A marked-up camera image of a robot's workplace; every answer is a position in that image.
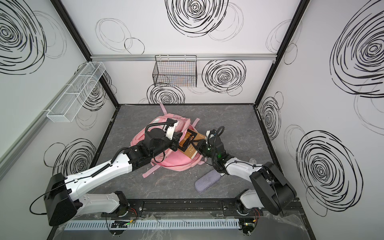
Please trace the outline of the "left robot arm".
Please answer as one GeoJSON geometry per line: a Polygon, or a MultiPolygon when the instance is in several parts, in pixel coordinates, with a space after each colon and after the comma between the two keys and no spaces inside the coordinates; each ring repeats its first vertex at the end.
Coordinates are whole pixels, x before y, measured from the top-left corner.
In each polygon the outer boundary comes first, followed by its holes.
{"type": "Polygon", "coordinates": [[[124,216],[130,203],[121,191],[109,194],[90,194],[89,192],[121,175],[129,174],[147,164],[155,157],[162,159],[166,151],[177,151],[185,133],[173,127],[167,131],[154,128],[145,132],[145,138],[128,148],[121,148],[113,158],[84,172],[64,176],[53,175],[44,200],[49,226],[60,226],[76,216],[90,213],[106,213],[115,217],[124,216]]]}

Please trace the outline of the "brown book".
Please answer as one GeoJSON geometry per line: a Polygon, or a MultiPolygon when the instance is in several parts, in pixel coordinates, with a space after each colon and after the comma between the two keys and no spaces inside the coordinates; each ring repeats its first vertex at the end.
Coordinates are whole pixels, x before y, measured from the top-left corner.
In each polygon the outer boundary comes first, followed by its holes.
{"type": "Polygon", "coordinates": [[[206,136],[188,129],[185,137],[179,143],[178,150],[188,158],[193,159],[198,153],[196,148],[198,147],[199,142],[205,139],[206,136]]]}

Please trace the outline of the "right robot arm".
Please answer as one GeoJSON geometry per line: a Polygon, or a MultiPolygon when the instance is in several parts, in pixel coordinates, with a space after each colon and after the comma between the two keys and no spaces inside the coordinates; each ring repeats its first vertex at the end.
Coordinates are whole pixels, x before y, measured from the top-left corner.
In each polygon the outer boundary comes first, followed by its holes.
{"type": "Polygon", "coordinates": [[[226,152],[219,137],[195,141],[193,146],[203,157],[212,160],[218,173],[252,183],[254,189],[239,196],[239,213],[243,209],[264,208],[273,215],[279,215],[297,197],[295,188],[274,163],[260,165],[241,161],[226,152]]]}

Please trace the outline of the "pink student backpack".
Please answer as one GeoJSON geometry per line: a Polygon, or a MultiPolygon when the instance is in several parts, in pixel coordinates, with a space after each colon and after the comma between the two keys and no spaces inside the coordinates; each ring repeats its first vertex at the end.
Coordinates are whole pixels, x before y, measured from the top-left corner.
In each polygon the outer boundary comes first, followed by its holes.
{"type": "MultiPolygon", "coordinates": [[[[163,115],[155,118],[152,123],[164,123],[167,119],[177,120],[178,123],[175,127],[175,132],[183,133],[183,139],[181,140],[181,144],[186,143],[187,138],[191,137],[192,133],[197,134],[197,136],[195,137],[196,140],[204,140],[206,138],[206,136],[200,134],[196,129],[196,125],[200,121],[199,118],[196,118],[195,121],[192,122],[190,119],[168,113],[162,103],[160,103],[160,106],[163,111],[163,115]]],[[[155,159],[151,160],[152,168],[143,174],[143,178],[148,177],[161,167],[172,171],[181,172],[196,165],[202,164],[203,156],[199,154],[191,144],[189,144],[185,151],[178,149],[174,152],[168,149],[165,151],[164,154],[161,153],[158,157],[155,157],[155,159]]]]}

